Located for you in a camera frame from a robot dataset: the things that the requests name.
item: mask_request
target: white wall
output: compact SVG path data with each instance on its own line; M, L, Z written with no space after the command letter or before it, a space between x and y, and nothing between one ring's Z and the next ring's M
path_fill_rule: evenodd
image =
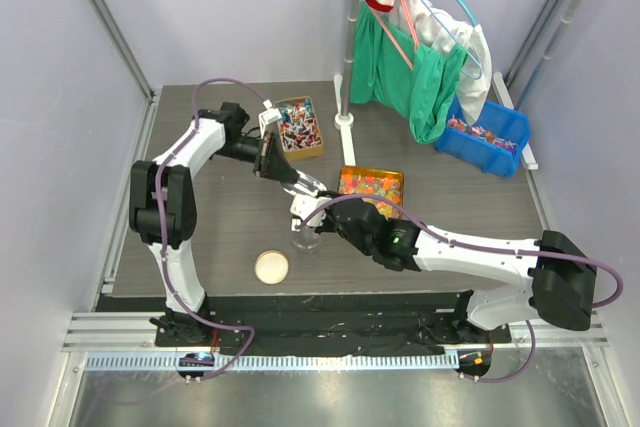
M588 255L618 269L625 293L601 309L624 368L628 398L640 398L640 44L638 0L585 0L525 111L555 226ZM611 292L599 277L600 298Z
M341 67L347 0L106 1L155 86L328 80ZM505 70L544 0L466 1Z
M0 425L45 425L144 108L87 0L0 0Z

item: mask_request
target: white cloth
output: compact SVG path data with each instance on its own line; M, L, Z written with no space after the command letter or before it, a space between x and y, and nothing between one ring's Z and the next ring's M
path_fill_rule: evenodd
M482 107L491 88L491 53L482 32L482 27L480 25L473 27L467 22L455 20L448 12L435 9L432 7L431 2L426 2L431 7L434 15L438 16L438 19L458 38L459 43L482 65L481 71L471 58L467 58L463 70L471 77L461 73L460 83L458 84L457 95L460 106L466 121L473 124L480 117ZM420 42L443 55L448 55L455 45L455 40L440 25L438 20L431 15L421 0L407 0L407 7ZM389 12L389 22L409 34L409 24L400 2L396 2L393 10Z

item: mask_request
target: orange tray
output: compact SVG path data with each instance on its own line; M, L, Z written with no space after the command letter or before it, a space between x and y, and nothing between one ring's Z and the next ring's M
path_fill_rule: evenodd
M404 174L393 170L344 166L340 171L338 192L341 194L377 194L402 205ZM375 202L378 212L387 218L400 219L400 212L384 202Z

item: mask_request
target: green cloth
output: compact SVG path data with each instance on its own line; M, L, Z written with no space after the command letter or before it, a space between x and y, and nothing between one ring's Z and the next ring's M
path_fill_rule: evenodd
M374 99L393 107L409 119L411 133L418 142L435 142L444 132L467 51L456 44L445 57L420 44L414 52L411 37L387 25L413 63L413 71L369 6L362 2L356 30L351 102L364 104Z

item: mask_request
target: blue plastic basket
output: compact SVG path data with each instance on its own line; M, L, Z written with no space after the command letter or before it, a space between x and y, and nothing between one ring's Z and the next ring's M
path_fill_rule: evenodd
M464 120L457 97L451 103L447 120L451 117ZM482 126L498 137L515 142L518 144L518 150L513 153L509 152L484 139L473 137L448 125L434 144L436 150L477 165L485 173L513 177L520 164L522 149L529 142L531 135L527 116L488 100L484 104L478 122L474 125Z

